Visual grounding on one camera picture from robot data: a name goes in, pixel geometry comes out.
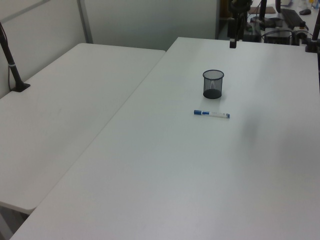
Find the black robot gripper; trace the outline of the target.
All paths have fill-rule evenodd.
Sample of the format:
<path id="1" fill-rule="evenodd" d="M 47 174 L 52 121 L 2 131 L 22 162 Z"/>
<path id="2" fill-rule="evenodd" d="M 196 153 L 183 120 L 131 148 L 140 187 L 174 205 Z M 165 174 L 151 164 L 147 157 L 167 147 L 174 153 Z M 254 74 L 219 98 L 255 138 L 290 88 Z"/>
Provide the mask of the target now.
<path id="1" fill-rule="evenodd" d="M 227 26 L 227 36 L 229 37 L 229 47 L 235 49 L 237 41 L 243 40 L 247 27 L 247 14 L 251 8 L 250 0 L 230 0 L 229 12 L 237 15 L 237 18 L 230 18 Z"/>

